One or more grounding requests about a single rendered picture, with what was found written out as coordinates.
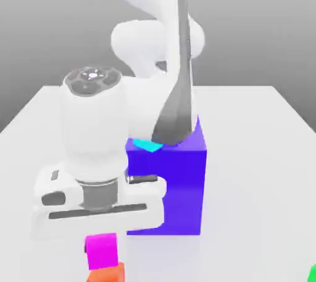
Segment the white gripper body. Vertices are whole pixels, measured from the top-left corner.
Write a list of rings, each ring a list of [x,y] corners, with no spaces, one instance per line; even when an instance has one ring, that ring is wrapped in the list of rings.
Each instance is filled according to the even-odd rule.
[[[34,199],[30,237],[34,241],[85,238],[86,236],[151,229],[164,222],[164,205],[158,199],[87,210],[79,205],[53,205],[51,199]]]

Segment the small magenta cube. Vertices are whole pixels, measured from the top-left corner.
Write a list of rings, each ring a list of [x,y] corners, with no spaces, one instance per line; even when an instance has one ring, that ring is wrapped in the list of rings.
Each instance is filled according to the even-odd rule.
[[[89,270],[116,267],[119,264],[115,233],[90,235],[85,238]]]

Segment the small orange cube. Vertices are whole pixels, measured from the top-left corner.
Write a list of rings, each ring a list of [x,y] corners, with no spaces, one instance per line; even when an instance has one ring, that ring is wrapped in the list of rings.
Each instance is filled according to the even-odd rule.
[[[125,282],[125,265],[119,262],[116,267],[92,270],[86,282]]]

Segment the small cyan cube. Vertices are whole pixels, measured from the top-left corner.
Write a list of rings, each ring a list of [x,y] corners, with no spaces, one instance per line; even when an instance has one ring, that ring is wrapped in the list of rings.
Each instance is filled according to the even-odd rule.
[[[163,147],[163,144],[147,141],[143,139],[133,139],[133,144],[148,152],[156,152]]]

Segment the large blue box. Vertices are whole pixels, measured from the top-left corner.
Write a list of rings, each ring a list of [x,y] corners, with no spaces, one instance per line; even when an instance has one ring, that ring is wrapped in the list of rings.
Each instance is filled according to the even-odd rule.
[[[163,198],[164,223],[154,229],[129,231],[130,236],[198,236],[201,234],[207,147],[200,122],[193,133],[175,146],[163,145],[155,152],[126,144],[129,174],[158,175],[167,182]]]

